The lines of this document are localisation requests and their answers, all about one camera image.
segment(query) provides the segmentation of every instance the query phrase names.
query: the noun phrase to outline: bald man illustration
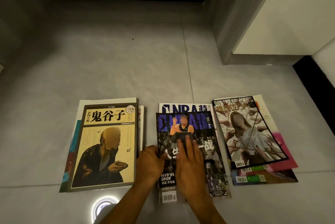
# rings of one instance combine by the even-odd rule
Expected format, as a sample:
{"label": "bald man illustration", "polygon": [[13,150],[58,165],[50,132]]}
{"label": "bald man illustration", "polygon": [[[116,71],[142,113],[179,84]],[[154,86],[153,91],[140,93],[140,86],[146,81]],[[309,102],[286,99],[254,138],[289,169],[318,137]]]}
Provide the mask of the bald man illustration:
{"label": "bald man illustration", "polygon": [[128,165],[115,161],[121,131],[118,127],[105,129],[100,144],[88,148],[81,156],[73,178],[72,188],[123,182],[120,171]]}

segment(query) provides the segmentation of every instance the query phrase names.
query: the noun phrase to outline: barcode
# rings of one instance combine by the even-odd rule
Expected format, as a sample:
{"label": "barcode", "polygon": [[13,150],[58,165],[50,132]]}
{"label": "barcode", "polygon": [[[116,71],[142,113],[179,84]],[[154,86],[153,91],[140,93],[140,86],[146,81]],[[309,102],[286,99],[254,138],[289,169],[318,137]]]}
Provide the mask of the barcode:
{"label": "barcode", "polygon": [[266,182],[265,176],[264,175],[259,175],[259,180],[261,182]]}
{"label": "barcode", "polygon": [[248,179],[246,176],[236,176],[236,182],[248,182]]}
{"label": "barcode", "polygon": [[163,203],[177,201],[176,191],[162,192]]}
{"label": "barcode", "polygon": [[244,167],[245,166],[244,161],[234,161],[234,162],[235,162],[236,167]]}
{"label": "barcode", "polygon": [[242,168],[242,172],[252,172],[251,168]]}

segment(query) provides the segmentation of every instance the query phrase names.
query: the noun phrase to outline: basketball jersey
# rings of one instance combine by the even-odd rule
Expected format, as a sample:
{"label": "basketball jersey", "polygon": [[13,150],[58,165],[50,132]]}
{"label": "basketball jersey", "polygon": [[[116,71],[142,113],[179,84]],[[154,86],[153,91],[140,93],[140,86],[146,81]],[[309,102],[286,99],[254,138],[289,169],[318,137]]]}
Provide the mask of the basketball jersey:
{"label": "basketball jersey", "polygon": [[179,125],[179,129],[180,129],[181,132],[187,132],[187,130],[188,130],[188,126],[189,126],[189,125],[187,124],[187,126],[185,127],[185,129],[183,129],[183,128],[182,128],[182,124],[180,124],[180,125]]}

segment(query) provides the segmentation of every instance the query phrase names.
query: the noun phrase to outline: dark robe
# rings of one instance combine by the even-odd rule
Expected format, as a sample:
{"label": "dark robe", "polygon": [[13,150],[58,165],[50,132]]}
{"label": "dark robe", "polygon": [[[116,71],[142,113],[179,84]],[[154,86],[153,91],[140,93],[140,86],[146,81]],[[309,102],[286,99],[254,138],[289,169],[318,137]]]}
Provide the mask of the dark robe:
{"label": "dark robe", "polygon": [[81,156],[72,188],[123,182],[120,172],[109,172],[108,167],[115,162],[118,149],[112,149],[107,165],[100,171],[100,144],[91,146]]}

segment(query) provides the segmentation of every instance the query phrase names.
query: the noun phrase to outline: light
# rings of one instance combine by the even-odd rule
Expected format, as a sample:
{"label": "light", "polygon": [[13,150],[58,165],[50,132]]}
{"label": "light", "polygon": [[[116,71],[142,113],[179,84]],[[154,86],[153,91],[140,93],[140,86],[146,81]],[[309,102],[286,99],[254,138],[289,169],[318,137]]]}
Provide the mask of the light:
{"label": "light", "polygon": [[104,196],[97,201],[92,206],[92,223],[94,223],[96,217],[99,215],[101,210],[111,204],[117,204],[119,200],[114,196]]}

